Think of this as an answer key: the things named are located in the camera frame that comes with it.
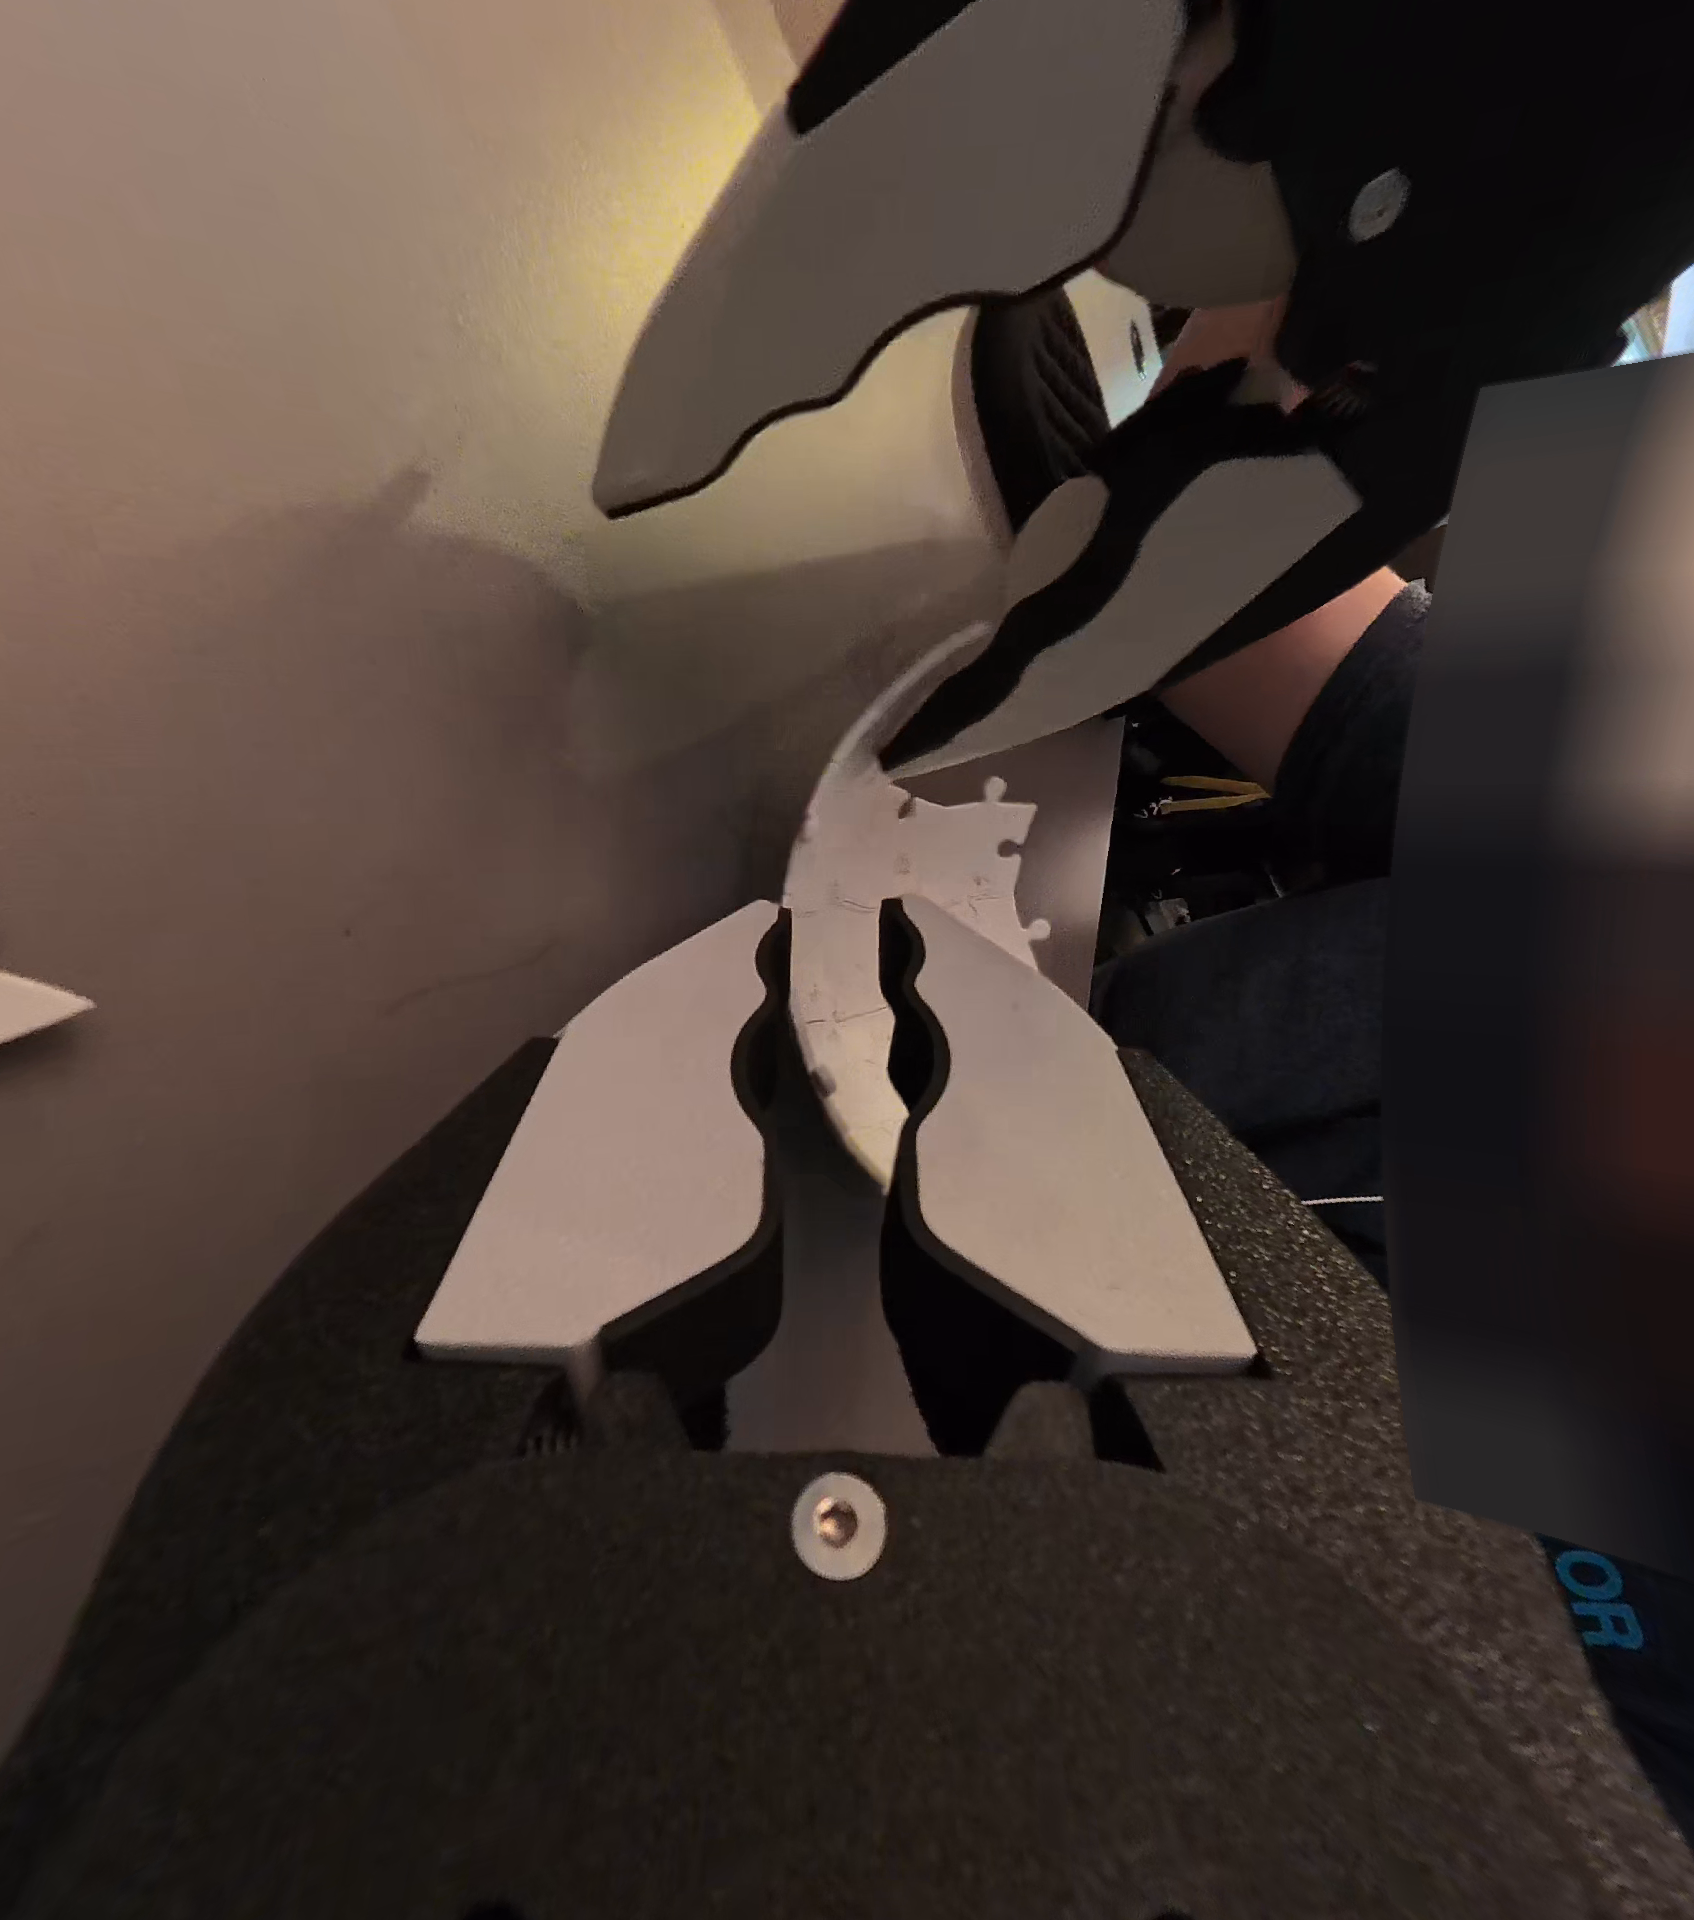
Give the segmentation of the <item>assembled white puzzle section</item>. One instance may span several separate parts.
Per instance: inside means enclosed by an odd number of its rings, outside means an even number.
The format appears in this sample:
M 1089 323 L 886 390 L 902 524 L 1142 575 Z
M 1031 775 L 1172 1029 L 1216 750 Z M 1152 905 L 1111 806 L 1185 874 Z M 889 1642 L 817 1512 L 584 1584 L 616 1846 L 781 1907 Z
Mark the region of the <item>assembled white puzzle section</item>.
M 1025 967 L 1049 935 L 1043 920 L 1024 924 L 1016 901 L 1035 804 L 1007 800 L 1002 778 L 957 804 L 922 802 L 879 767 L 888 738 L 989 636 L 976 622 L 942 641 L 860 714 L 811 790 L 785 864 L 790 1031 L 833 1138 L 882 1193 L 907 1123 L 889 1081 L 884 905 L 930 901 Z

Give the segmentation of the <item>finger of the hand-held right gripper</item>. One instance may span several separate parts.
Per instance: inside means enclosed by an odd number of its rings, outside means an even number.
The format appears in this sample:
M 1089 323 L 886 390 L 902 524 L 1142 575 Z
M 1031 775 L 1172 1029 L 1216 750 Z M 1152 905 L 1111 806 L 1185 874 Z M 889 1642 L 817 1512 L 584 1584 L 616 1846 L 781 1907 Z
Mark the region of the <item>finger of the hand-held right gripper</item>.
M 894 776 L 1035 742 L 1150 693 L 1358 511 L 1313 450 L 1221 461 L 1165 505 L 1073 479 L 1012 542 L 984 648 L 886 744 Z
M 704 493 L 910 328 L 1048 293 L 1131 226 L 1217 4 L 841 4 L 626 357 L 593 508 Z

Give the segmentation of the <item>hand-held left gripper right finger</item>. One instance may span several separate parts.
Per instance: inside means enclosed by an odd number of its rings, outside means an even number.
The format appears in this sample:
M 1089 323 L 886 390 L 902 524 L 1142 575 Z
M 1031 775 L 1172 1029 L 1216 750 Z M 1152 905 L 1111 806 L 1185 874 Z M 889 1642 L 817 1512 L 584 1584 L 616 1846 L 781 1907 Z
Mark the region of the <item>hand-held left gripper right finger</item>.
M 882 981 L 922 1255 L 1086 1383 L 1248 1371 L 1243 1313 L 1089 1013 L 927 901 L 882 905 Z

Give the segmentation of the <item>person's right forearm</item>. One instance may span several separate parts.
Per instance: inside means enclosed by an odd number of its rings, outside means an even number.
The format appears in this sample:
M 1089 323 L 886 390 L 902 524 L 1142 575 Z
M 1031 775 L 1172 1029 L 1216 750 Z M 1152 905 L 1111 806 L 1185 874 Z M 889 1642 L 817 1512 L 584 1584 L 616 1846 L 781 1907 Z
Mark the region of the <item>person's right forearm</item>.
M 1157 702 L 1242 778 L 1270 790 L 1339 663 L 1409 589 L 1425 583 L 1380 569 L 1300 620 L 1165 686 Z

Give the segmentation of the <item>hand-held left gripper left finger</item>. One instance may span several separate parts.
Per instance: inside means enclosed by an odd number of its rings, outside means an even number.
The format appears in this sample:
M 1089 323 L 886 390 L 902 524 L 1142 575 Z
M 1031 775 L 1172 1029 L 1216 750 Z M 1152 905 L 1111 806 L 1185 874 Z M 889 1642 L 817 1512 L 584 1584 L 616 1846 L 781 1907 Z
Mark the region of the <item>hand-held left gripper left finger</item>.
M 750 903 L 567 1023 L 417 1323 L 421 1357 L 729 1378 L 763 1351 L 781 930 Z

